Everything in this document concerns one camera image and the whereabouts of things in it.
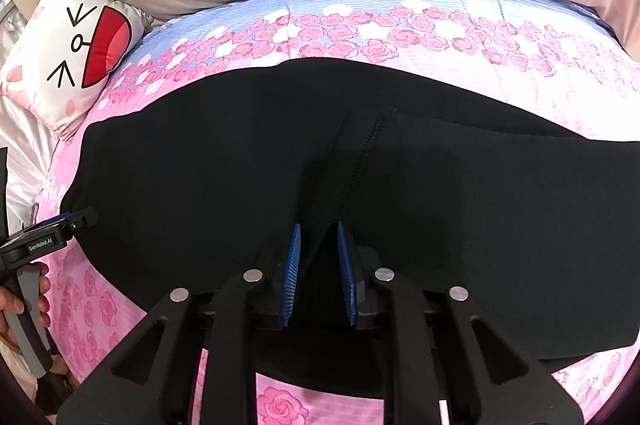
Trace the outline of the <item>person's left hand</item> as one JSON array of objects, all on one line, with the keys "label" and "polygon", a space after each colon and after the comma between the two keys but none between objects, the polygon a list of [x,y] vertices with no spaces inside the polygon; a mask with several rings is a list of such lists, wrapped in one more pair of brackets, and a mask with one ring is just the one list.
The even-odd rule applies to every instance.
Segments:
[{"label": "person's left hand", "polygon": [[[45,263],[41,263],[41,261],[37,261],[34,263],[34,266],[37,266],[39,269],[39,297],[36,304],[36,307],[39,310],[39,323],[43,327],[50,327],[51,318],[49,315],[50,311],[50,303],[47,299],[47,293],[51,289],[51,282],[48,277],[49,267]],[[11,331],[10,326],[6,323],[6,316],[4,313],[9,313],[10,315],[23,315],[25,312],[25,303],[21,300],[20,297],[16,296],[9,289],[5,287],[1,288],[1,339],[14,350],[20,350],[20,345],[18,345],[17,340],[14,336],[14,333]]]}]

